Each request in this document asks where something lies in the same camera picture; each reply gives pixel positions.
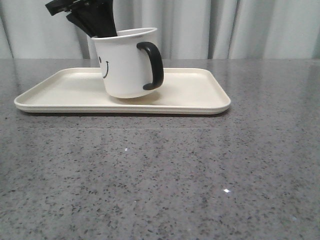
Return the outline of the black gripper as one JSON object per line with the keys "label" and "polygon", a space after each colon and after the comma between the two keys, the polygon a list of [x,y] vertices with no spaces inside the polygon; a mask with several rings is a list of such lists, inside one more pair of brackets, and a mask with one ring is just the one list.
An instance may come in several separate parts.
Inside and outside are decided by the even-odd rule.
{"label": "black gripper", "polygon": [[117,36],[112,0],[52,0],[45,7],[52,16],[72,10],[67,20],[90,38]]}

